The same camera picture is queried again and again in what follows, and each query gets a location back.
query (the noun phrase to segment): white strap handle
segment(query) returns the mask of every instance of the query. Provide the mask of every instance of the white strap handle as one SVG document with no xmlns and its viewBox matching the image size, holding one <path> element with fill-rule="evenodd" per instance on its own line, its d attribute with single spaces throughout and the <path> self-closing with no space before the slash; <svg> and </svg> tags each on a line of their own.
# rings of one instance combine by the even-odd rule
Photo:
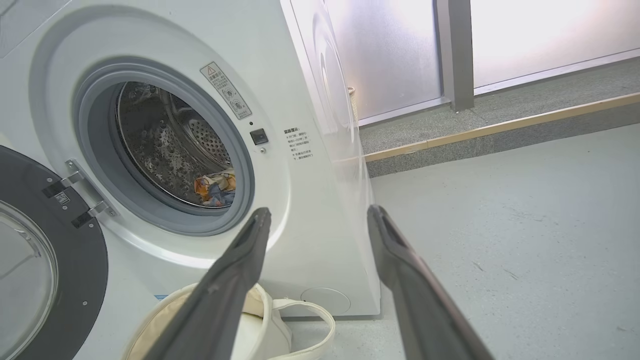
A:
<svg viewBox="0 0 640 360">
<path fill-rule="evenodd" d="M 324 355 L 324 353 L 329 350 L 331 344 L 333 343 L 333 337 L 335 336 L 335 320 L 325 308 L 311 302 L 299 300 L 275 299 L 273 301 L 274 310 L 280 310 L 294 305 L 304 306 L 311 310 L 311 312 L 315 313 L 317 316 L 320 316 L 322 320 L 324 320 L 324 322 L 329 325 L 329 334 L 327 334 L 323 341 L 320 341 L 318 344 L 315 344 L 312 347 L 292 352 L 291 354 L 272 357 L 269 360 L 318 360 Z"/>
</svg>

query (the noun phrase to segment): warning label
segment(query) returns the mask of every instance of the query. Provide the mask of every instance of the warning label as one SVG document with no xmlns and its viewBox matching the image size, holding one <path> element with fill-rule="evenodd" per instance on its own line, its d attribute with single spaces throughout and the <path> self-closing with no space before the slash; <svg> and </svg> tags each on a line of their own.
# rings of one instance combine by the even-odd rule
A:
<svg viewBox="0 0 640 360">
<path fill-rule="evenodd" d="M 207 66 L 200 69 L 202 75 L 213 85 L 214 88 L 225 98 L 227 104 L 231 107 L 238 120 L 244 119 L 251 115 L 251 109 L 246 105 L 244 99 L 236 87 L 227 79 L 222 70 L 216 65 L 216 63 L 210 63 Z"/>
<path fill-rule="evenodd" d="M 304 159 L 313 158 L 311 152 L 311 143 L 309 143 L 309 136 L 306 131 L 300 130 L 297 127 L 292 127 L 284 131 L 287 139 L 287 146 L 293 160 L 301 161 Z"/>
</svg>

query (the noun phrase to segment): clothes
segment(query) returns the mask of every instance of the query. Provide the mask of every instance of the clothes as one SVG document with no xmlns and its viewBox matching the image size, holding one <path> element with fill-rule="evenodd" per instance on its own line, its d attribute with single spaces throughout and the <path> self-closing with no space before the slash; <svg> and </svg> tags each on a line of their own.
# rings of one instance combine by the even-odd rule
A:
<svg viewBox="0 0 640 360">
<path fill-rule="evenodd" d="M 200 195 L 202 205 L 229 206 L 236 197 L 236 173 L 233 168 L 228 168 L 222 172 L 200 176 L 195 179 L 193 187 Z"/>
</svg>

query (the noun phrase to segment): wooden strip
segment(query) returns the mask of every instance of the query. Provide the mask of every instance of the wooden strip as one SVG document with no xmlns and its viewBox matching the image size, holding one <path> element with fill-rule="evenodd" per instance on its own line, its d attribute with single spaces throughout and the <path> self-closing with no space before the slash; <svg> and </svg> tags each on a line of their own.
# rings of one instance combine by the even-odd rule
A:
<svg viewBox="0 0 640 360">
<path fill-rule="evenodd" d="M 578 115 L 584 115 L 587 113 L 593 113 L 600 110 L 606 110 L 611 108 L 617 108 L 618 106 L 624 106 L 629 104 L 635 104 L 640 102 L 640 92 L 623 95 L 619 97 L 613 97 L 602 101 L 590 102 L 588 104 L 572 106 L 570 108 L 560 109 L 556 111 L 550 111 L 548 113 L 542 113 L 533 115 L 530 117 L 523 117 L 520 119 L 501 122 L 499 124 L 489 125 L 465 131 L 464 133 L 458 133 L 453 135 L 441 136 L 439 138 L 424 140 L 421 142 L 410 143 L 399 147 L 394 147 L 387 150 L 372 152 L 365 156 L 367 162 L 391 158 L 402 154 L 411 154 L 412 152 L 428 149 L 430 147 L 436 147 L 446 145 L 448 143 L 460 142 L 463 140 L 479 138 L 480 136 L 492 135 L 501 133 L 503 131 L 520 129 L 521 127 L 527 127 L 545 122 L 556 121 L 566 119 L 568 117 L 574 117 Z"/>
</svg>

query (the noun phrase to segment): washing machine door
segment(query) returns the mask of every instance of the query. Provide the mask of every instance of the washing machine door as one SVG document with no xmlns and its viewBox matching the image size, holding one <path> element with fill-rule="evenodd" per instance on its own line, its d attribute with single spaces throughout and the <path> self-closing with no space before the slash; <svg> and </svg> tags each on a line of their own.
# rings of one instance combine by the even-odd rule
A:
<svg viewBox="0 0 640 360">
<path fill-rule="evenodd" d="M 0 146 L 0 359 L 71 360 L 107 286 L 98 221 L 66 181 Z"/>
</svg>

